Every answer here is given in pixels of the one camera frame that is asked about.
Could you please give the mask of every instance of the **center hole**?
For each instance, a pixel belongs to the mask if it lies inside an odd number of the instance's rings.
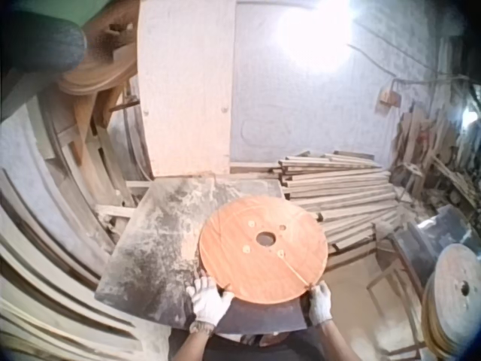
[[[272,244],[276,243],[276,236],[274,233],[260,232],[256,237],[256,241],[261,246],[270,247]]]
[[[461,284],[461,293],[463,296],[467,296],[469,294],[469,283],[466,281],[463,281]]]

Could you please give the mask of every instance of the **floor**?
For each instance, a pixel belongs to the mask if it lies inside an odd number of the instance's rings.
[[[384,360],[376,352],[378,347],[395,350],[413,344],[407,316],[389,282],[382,280],[373,288],[384,317],[380,315],[366,290],[369,281],[380,272],[376,257],[371,255],[329,272],[324,277],[332,293],[332,314],[335,323],[353,350],[363,360],[369,361]],[[409,282],[406,283],[409,286],[410,298],[416,303],[418,323],[420,304]],[[138,359],[167,360],[170,328],[141,320],[135,324],[138,327],[136,336],[144,345],[144,352],[137,355]],[[429,352],[423,351],[422,359],[433,359],[427,353]],[[414,356],[414,353],[402,356]]]

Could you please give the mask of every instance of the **workshop wall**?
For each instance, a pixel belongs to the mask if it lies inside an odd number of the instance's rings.
[[[338,149],[372,153],[388,165],[401,112],[414,100],[429,111],[432,87],[397,85],[401,109],[380,108],[377,97],[392,75],[354,49],[334,72],[302,68],[278,41],[283,16],[299,9],[266,3],[237,6],[231,160],[274,161],[303,150]],[[440,22],[433,2],[351,0],[349,6],[351,45],[397,77],[434,77]]]

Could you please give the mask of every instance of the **hand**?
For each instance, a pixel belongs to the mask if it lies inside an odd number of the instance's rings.
[[[332,320],[331,291],[324,281],[310,289],[309,317],[314,326]]]
[[[194,306],[195,319],[217,326],[231,305],[234,293],[225,291],[222,297],[217,291],[216,281],[207,276],[204,270],[199,278],[195,273],[194,287],[186,288]]]

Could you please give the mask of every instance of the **bright light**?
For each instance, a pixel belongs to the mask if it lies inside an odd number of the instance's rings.
[[[478,113],[476,111],[469,111],[467,108],[463,112],[463,129],[466,129],[472,122],[478,120]]]
[[[311,72],[333,72],[349,57],[349,0],[321,0],[316,10],[293,8],[279,22],[277,38],[287,56]]]

